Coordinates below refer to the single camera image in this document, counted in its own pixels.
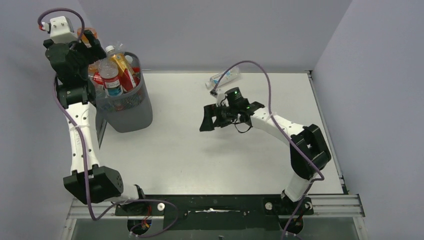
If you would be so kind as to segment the clear bottle red white label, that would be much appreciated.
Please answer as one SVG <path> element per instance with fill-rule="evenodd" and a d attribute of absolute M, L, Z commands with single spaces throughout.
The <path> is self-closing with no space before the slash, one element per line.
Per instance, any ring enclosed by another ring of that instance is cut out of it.
<path fill-rule="evenodd" d="M 91 64 L 88 66 L 88 76 L 94 85 L 96 94 L 97 95 L 103 94 L 104 93 L 103 80 L 99 74 L 98 67 L 95 64 Z"/>

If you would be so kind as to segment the clear bottle red teal label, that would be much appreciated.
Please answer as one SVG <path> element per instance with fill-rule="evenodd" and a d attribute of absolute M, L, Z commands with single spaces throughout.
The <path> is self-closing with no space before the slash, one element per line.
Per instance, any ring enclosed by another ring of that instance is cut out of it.
<path fill-rule="evenodd" d="M 119 79 L 118 66 L 114 61 L 101 60 L 98 65 L 98 73 L 108 97 L 117 97 L 124 93 Z"/>

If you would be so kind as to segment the clear bottle white blue label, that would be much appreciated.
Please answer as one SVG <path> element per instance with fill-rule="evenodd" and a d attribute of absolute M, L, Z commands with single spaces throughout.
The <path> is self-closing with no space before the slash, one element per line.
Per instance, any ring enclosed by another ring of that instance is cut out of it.
<path fill-rule="evenodd" d="M 225 74 L 223 72 L 215 74 L 215 75 L 211 76 L 209 78 L 209 80 L 205 83 L 205 87 L 208 90 L 213 89 L 215 87 L 215 85 L 218 83 L 221 76 L 222 76 L 222 79 L 220 80 L 220 82 L 218 84 L 219 86 L 228 84 L 228 83 L 230 83 L 234 80 L 239 79 L 241 77 L 241 72 L 240 72 L 239 67 L 235 66 Z"/>

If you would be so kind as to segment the clear unlabelled bottle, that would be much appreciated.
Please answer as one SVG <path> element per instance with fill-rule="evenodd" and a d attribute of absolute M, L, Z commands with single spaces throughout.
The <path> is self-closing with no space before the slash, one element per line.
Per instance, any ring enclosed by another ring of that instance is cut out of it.
<path fill-rule="evenodd" d="M 119 41 L 111 44 L 111 46 L 114 48 L 114 50 L 116 52 L 125 52 L 125 50 L 126 50 L 125 45 L 122 42 L 119 42 Z"/>

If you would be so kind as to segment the brown tea bottle red base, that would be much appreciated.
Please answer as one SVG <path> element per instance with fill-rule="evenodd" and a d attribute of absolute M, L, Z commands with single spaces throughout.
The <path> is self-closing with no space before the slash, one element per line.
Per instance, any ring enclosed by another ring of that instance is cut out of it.
<path fill-rule="evenodd" d="M 125 52 L 113 45 L 107 46 L 105 52 L 107 57 L 117 65 L 118 77 L 124 92 L 131 92 L 138 86 L 140 79 L 126 59 Z"/>

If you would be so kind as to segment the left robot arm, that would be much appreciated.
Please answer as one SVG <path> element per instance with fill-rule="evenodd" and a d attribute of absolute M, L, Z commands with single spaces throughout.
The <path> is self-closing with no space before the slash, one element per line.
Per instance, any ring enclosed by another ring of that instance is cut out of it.
<path fill-rule="evenodd" d="M 43 42 L 45 55 L 56 72 L 53 93 L 65 115 L 71 143 L 70 175 L 65 189 L 84 204 L 120 202 L 144 197 L 137 185 L 125 184 L 121 174 L 100 164 L 96 124 L 96 91 L 89 78 L 89 65 L 106 57 L 100 41 L 89 30 L 83 32 L 86 46 L 71 30 L 51 29 Z"/>

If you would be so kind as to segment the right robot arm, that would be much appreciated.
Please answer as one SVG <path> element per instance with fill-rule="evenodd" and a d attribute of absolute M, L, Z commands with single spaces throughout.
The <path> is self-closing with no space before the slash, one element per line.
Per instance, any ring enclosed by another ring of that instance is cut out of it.
<path fill-rule="evenodd" d="M 262 130 L 289 147 L 290 166 L 294 172 L 283 190 L 282 209 L 289 214 L 301 207 L 301 198 L 311 182 L 332 159 L 321 129 L 287 120 L 257 101 L 249 102 L 238 87 L 223 92 L 212 90 L 216 102 L 203 108 L 203 120 L 199 130 L 210 132 L 229 125 L 245 124 L 249 129 Z"/>

